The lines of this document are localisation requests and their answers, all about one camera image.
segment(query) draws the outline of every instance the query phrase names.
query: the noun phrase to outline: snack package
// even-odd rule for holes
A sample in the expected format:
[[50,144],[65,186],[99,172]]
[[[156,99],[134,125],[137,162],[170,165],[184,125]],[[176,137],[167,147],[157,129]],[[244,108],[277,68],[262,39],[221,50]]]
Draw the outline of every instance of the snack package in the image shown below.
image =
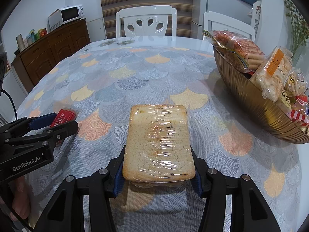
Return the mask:
[[307,116],[308,97],[306,94],[289,97],[292,110]]
[[203,33],[239,72],[249,73],[257,70],[266,58],[252,40],[238,33],[228,31],[203,31]]
[[278,100],[275,103],[288,117],[291,116],[291,103],[285,90],[282,90]]
[[[67,123],[71,120],[75,120],[77,118],[78,113],[79,113],[78,109],[70,109],[70,108],[60,109],[50,127],[54,127],[59,124]],[[62,145],[62,142],[63,140],[59,140],[58,142],[56,142],[56,145],[60,146]]]
[[309,127],[309,119],[306,115],[302,115],[302,113],[292,110],[291,111],[291,120],[300,127]]
[[180,187],[195,176],[184,106],[132,107],[122,174],[142,188]]
[[250,78],[264,99],[278,100],[292,69],[292,55],[288,49],[277,46]]
[[285,91],[289,97],[302,95],[307,90],[308,81],[299,68],[293,68],[285,84]]

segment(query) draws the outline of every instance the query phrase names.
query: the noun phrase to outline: tablecloth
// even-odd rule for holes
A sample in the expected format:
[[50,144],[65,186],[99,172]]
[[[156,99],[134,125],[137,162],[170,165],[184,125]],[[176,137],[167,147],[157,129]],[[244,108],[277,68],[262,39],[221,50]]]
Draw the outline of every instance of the tablecloth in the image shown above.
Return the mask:
[[[132,105],[180,104],[187,109],[196,155],[224,175],[249,174],[281,230],[295,231],[301,179],[296,145],[273,137],[239,108],[218,73],[213,53],[143,46],[142,41],[130,45],[133,42],[89,44],[53,68],[19,107],[19,118],[62,107],[79,110],[78,134],[55,148],[52,163],[27,176],[30,223],[36,222],[66,176],[89,176],[118,157],[126,143]],[[90,231],[87,201],[85,228]],[[126,182],[110,202],[117,230],[125,232],[197,231],[205,205],[189,182],[180,188],[148,189]],[[228,195],[224,231],[229,231],[230,219]]]

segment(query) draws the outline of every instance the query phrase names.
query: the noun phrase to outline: gold fruit bowl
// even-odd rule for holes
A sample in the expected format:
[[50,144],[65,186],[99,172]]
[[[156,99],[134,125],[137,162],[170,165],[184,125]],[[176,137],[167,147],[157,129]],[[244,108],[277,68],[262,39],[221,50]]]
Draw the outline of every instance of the gold fruit bowl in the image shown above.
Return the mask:
[[273,101],[264,99],[262,92],[237,71],[215,47],[214,58],[225,85],[253,121],[257,121],[270,134],[286,142],[309,142],[309,128],[298,127]]

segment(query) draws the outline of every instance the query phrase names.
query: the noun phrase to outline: dried plant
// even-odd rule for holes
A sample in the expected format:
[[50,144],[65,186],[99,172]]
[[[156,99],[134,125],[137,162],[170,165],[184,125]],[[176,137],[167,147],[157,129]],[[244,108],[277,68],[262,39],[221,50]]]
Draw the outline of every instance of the dried plant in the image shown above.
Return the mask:
[[300,46],[306,45],[309,37],[309,26],[291,0],[284,0],[284,4],[288,9],[286,16],[291,18],[292,42],[290,51],[293,52],[294,55]]

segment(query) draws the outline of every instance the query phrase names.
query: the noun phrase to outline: microwave oven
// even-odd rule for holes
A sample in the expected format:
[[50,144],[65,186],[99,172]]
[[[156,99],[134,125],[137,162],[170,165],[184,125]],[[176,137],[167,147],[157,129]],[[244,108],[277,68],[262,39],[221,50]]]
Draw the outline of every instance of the microwave oven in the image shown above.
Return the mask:
[[48,17],[50,30],[53,31],[61,25],[84,17],[83,5],[66,6],[54,11]]

